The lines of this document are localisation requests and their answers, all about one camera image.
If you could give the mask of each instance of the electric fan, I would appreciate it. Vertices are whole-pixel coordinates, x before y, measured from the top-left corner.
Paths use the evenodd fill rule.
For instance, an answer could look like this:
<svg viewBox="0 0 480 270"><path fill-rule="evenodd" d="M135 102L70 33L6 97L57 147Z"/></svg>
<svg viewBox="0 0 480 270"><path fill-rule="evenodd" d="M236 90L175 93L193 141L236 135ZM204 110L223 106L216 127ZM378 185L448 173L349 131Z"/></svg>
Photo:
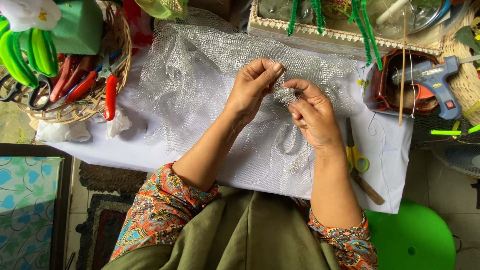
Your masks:
<svg viewBox="0 0 480 270"><path fill-rule="evenodd" d="M432 153L445 166L480 178L480 145L438 146Z"/></svg>

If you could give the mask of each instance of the silver mesh fabric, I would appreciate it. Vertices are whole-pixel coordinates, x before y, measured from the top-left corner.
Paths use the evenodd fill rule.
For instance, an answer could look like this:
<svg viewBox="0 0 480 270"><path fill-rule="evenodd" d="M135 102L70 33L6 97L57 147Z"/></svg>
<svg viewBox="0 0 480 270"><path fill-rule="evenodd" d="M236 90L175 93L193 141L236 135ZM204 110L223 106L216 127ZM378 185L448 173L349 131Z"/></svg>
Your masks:
<svg viewBox="0 0 480 270"><path fill-rule="evenodd" d="M286 105L295 90L291 78L309 79L329 96L337 116L349 115L355 101L346 89L352 57L303 53L275 40L252 37L201 9L185 21L163 21L144 64L134 106L158 116L146 144L165 140L167 152L184 154L223 110L238 71L266 57L286 71L264 98L255 119L240 133L218 180L253 184L271 192L309 197L314 155Z"/></svg>

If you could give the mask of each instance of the blue glue gun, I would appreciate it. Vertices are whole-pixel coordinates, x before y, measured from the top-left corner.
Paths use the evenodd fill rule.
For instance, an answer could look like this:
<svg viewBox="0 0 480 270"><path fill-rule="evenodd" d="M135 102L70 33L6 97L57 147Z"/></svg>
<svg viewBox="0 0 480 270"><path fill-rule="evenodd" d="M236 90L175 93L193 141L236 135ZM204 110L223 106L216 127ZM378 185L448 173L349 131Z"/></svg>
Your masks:
<svg viewBox="0 0 480 270"><path fill-rule="evenodd" d="M458 67L462 63L480 59L479 55L458 59L457 56L445 57L441 64L433 64L430 61L415 64L413 67L405 68L404 83L419 84L426 87L440 105L439 116L446 120L455 120L462 117L462 107L455 98L452 89L446 79L448 76L458 72ZM402 71L395 72L392 75L394 84L399 84L402 77Z"/></svg>

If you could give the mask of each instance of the white artificial flower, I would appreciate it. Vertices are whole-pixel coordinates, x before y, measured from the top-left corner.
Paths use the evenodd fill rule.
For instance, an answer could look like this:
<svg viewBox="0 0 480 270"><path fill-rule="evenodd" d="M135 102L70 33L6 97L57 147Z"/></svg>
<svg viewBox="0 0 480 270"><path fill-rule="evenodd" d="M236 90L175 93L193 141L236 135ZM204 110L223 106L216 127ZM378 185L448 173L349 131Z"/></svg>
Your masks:
<svg viewBox="0 0 480 270"><path fill-rule="evenodd" d="M60 8L53 0L0 0L0 11L14 32L31 27L52 30L61 17Z"/></svg>

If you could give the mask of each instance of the brown plastic container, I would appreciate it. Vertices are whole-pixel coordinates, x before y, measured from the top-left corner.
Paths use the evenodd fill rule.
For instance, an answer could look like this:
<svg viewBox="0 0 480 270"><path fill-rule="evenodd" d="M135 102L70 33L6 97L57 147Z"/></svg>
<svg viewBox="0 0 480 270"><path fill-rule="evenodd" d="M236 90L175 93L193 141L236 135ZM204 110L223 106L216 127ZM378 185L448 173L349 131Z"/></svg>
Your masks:
<svg viewBox="0 0 480 270"><path fill-rule="evenodd" d="M410 55L412 63L415 65L420 62L430 61L432 64L438 64L437 59L427 53L418 51L406 51L405 68L410 67ZM367 75L367 86L363 94L363 102L372 111L398 115L400 110L400 83L398 85L392 82L392 74L402 69L402 50L395 49L382 57L384 69L378 70L375 64ZM414 114L429 115L438 107L438 101L435 97L419 98L418 87L405 83L403 93L403 113L411 114L415 102Z"/></svg>

